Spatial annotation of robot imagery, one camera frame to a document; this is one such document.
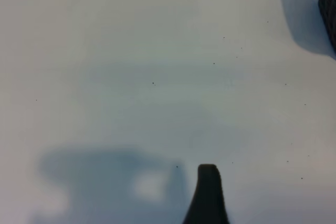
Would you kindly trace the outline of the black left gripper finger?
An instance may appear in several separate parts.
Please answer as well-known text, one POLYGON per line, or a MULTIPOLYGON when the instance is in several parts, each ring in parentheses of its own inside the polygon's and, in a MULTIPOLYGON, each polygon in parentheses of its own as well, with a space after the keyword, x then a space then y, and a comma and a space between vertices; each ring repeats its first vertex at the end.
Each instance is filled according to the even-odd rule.
POLYGON ((216 165, 198 166, 196 188, 183 223, 229 224, 222 180, 216 165))

